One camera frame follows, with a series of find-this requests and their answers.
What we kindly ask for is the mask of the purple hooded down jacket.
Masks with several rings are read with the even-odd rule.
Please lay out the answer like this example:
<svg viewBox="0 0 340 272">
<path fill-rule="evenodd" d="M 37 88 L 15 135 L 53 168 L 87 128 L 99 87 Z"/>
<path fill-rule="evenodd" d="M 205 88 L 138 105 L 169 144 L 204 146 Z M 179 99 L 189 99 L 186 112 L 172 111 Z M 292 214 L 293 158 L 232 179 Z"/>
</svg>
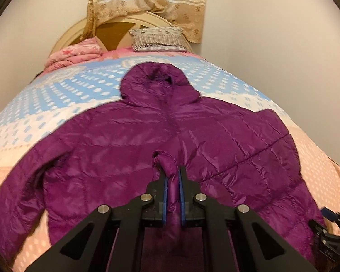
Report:
<svg viewBox="0 0 340 272">
<path fill-rule="evenodd" d="M 148 230 L 142 271 L 201 271 L 201 231 L 180 226 L 179 168 L 207 196 L 248 205 L 295 250 L 315 261 L 310 220 L 322 216 L 301 176 L 295 142 L 271 109 L 252 112 L 201 96 L 170 64 L 142 63 L 121 99 L 87 110 L 33 146 L 0 186 L 0 253 L 18 253 L 48 214 L 51 243 L 102 204 L 127 204 L 160 172 L 167 222 Z"/>
</svg>

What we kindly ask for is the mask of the dotted blue pink bedspread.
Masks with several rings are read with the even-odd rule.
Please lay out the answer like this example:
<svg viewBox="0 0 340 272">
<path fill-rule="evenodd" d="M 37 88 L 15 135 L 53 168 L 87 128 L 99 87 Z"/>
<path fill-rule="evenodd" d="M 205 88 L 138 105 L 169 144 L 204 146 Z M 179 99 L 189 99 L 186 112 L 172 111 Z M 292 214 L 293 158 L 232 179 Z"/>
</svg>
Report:
<svg viewBox="0 0 340 272">
<path fill-rule="evenodd" d="M 185 52 L 148 52 L 140 55 L 122 50 L 119 58 L 109 53 L 105 60 L 71 65 L 38 77 L 29 84 L 0 114 L 0 186 L 16 164 L 36 145 L 73 117 L 95 107 L 121 99 L 121 81 L 126 73 L 142 63 L 170 64 L 180 69 L 201 96 L 228 102 L 252 112 L 271 109 L 290 132 L 300 159 L 301 176 L 317 207 L 340 211 L 340 167 L 261 92 L 221 68 Z M 51 243 L 48 214 L 44 212 L 17 255 L 26 249 L 30 235 L 46 218 L 46 236 L 31 243 L 26 250 L 27 269 Z M 314 238 L 312 262 L 317 270 L 329 271 L 329 260 L 319 252 Z"/>
</svg>

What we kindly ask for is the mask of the folded pink quilt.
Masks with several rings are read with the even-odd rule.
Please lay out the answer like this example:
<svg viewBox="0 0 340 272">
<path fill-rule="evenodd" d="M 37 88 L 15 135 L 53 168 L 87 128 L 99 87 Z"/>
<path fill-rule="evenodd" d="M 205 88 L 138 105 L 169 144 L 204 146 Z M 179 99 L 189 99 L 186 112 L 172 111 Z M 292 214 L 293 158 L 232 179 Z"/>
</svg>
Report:
<svg viewBox="0 0 340 272">
<path fill-rule="evenodd" d="M 52 53 L 45 62 L 43 73 L 97 59 L 102 56 L 103 52 L 103 48 L 95 37 L 83 40 Z"/>
</svg>

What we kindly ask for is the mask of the striped grey pillow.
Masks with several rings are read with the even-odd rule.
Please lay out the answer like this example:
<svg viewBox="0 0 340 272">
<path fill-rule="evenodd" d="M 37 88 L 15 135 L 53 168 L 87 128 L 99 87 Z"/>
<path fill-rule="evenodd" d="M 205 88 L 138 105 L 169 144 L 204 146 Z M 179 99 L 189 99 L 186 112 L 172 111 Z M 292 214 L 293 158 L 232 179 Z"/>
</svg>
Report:
<svg viewBox="0 0 340 272">
<path fill-rule="evenodd" d="M 180 27 L 153 27 L 129 30 L 135 52 L 186 52 Z"/>
</svg>

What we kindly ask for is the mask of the beige patterned curtain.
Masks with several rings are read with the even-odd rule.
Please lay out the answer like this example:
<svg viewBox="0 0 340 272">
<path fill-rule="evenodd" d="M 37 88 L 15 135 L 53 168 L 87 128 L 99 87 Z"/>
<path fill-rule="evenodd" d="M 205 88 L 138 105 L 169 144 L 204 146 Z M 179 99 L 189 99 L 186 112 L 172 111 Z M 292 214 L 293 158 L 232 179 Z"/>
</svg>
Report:
<svg viewBox="0 0 340 272">
<path fill-rule="evenodd" d="M 202 41 L 206 0 L 88 0 L 81 40 L 95 36 L 96 28 L 114 18 L 152 12 L 182 28 L 188 42 Z"/>
</svg>

